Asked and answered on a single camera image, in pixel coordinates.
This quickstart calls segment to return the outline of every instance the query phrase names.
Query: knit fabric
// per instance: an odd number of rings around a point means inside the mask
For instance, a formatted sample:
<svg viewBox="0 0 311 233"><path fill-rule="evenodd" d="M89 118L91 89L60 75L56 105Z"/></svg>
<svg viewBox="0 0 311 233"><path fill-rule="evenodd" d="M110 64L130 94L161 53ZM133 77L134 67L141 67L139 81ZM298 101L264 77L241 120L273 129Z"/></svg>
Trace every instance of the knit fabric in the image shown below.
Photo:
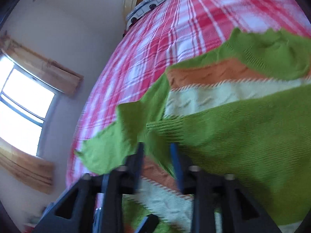
<svg viewBox="0 0 311 233"><path fill-rule="evenodd" d="M187 116L227 103L261 98L306 84L311 84L310 76L290 81L245 79L221 81L214 85L193 84L169 92L164 118Z"/></svg>
<svg viewBox="0 0 311 233"><path fill-rule="evenodd" d="M130 197L124 197L122 201L123 214L126 215L124 218L125 224L131 225L133 230L137 229L143 218L147 215L152 214L152 211L147 209L142 204L133 201ZM176 227L170 225L168 222L160 218L160 222L155 229L154 233L181 233Z"/></svg>
<svg viewBox="0 0 311 233"><path fill-rule="evenodd" d="M179 196L168 192L165 187L147 179L140 181L137 191L137 194L126 195L126 197L142 204L175 228L190 232L192 196Z"/></svg>
<svg viewBox="0 0 311 233"><path fill-rule="evenodd" d="M204 67L235 57L267 77L296 79L308 73L310 54L310 39L285 30L269 29L260 34L245 33L235 28L230 39L220 47L168 67L167 72L174 68ZM279 64L287 65L279 69ZM127 155L135 152L137 143L145 141L146 123L162 118L168 92L169 83L163 74L139 101L118 105L117 120L93 138L84 141L80 152L76 151L83 164L97 174L108 173L122 164Z"/></svg>
<svg viewBox="0 0 311 233"><path fill-rule="evenodd" d="M311 85L147 124L209 173L234 173L278 224L311 207ZM153 143L162 142L162 138Z"/></svg>

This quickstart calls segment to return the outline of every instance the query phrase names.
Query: bright daylight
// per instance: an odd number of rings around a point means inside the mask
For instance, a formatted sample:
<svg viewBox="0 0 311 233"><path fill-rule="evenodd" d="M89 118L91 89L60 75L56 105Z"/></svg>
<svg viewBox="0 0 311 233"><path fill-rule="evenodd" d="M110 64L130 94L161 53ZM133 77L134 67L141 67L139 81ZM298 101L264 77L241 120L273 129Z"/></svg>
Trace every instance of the bright daylight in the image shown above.
<svg viewBox="0 0 311 233"><path fill-rule="evenodd" d="M6 56L0 59L0 137L36 155L54 93L18 68Z"/></svg>

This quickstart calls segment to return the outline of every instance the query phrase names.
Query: metal bolt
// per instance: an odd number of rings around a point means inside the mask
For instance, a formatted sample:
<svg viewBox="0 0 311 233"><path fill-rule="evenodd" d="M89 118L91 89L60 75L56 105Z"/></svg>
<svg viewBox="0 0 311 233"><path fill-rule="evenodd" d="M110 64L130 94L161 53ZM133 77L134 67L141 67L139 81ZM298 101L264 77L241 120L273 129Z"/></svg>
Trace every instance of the metal bolt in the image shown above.
<svg viewBox="0 0 311 233"><path fill-rule="evenodd" d="M119 172L126 172L128 170L128 167L127 166L119 166L117 168L117 171Z"/></svg>
<svg viewBox="0 0 311 233"><path fill-rule="evenodd" d="M89 173L86 173L85 175L82 176L83 180L91 180L91 175Z"/></svg>
<svg viewBox="0 0 311 233"><path fill-rule="evenodd" d="M199 166L189 166L189 170L192 172L198 172L201 168Z"/></svg>
<svg viewBox="0 0 311 233"><path fill-rule="evenodd" d="M235 180L235 176L232 173L225 174L226 180Z"/></svg>

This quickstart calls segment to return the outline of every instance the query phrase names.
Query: toy car wheel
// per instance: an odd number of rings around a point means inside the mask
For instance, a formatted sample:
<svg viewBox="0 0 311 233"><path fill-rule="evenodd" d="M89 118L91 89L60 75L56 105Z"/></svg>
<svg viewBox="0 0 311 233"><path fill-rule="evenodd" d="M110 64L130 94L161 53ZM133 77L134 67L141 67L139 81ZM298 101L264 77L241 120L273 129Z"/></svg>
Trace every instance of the toy car wheel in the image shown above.
<svg viewBox="0 0 311 233"><path fill-rule="evenodd" d="M149 8L150 8L151 10L154 10L154 9L156 8L156 5L155 5L155 4L150 4L150 5L149 5Z"/></svg>
<svg viewBox="0 0 311 233"><path fill-rule="evenodd" d="M133 17L132 19L131 19L131 23L136 23L137 22L137 18L136 17Z"/></svg>

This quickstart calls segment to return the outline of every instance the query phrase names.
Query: window frame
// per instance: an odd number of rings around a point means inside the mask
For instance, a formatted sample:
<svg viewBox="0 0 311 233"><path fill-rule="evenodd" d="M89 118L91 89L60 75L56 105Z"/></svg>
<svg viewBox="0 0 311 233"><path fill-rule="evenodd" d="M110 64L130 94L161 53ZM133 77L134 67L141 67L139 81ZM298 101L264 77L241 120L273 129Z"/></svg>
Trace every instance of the window frame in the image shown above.
<svg viewBox="0 0 311 233"><path fill-rule="evenodd" d="M6 57L9 60L11 60L14 63L14 66L11 70L11 72L9 73L3 88L0 91L0 102L4 103L6 106L8 106L10 109L12 109L14 112L16 112L17 114L21 115L22 117L26 118L27 120L31 121L32 123L38 125L41 127L41 134L40 134L40 138L39 138L39 142L38 142L38 148L37 148L37 153L36 156L40 157L43 154L43 150L42 147L44 145L44 141L47 135L47 130L48 130L48 126L50 124L50 120L52 118L52 115L54 114L54 110L56 108L56 104L58 103L59 100L59 91L53 87L51 87L50 85L44 83L43 81L39 80L38 78L36 78L35 76L33 76L31 73L29 73L28 71L26 71L25 69L23 69L21 66L19 66L13 59L11 59L9 56L5 55L4 53L0 52L0 59ZM38 83L39 85L43 86L44 88L48 89L49 91L54 93L54 97L53 100L51 101L51 104L49 106L49 109L46 113L45 118L40 117L38 115L36 115L35 113L32 113L31 111L29 111L28 109L26 109L25 107L23 107L22 105L20 105L19 103L17 103L16 101L14 101L12 98L10 98L8 95L6 95L3 92L3 89L10 77L10 75L12 74L12 71L16 69L17 71L21 72L22 74L24 74L25 76L27 76L28 78L32 79L33 81L35 81L36 83ZM33 120L31 117L28 117L27 115L23 114L22 112L20 112L18 109L16 109L14 106L11 106L9 103L7 103L5 100L3 100L3 98L1 97L1 95L4 95L5 97L7 97L10 101L12 101L14 104L18 105L20 108L22 108L23 110L25 110L26 112L32 114L33 116L43 120L43 123L39 123L35 120Z"/></svg>

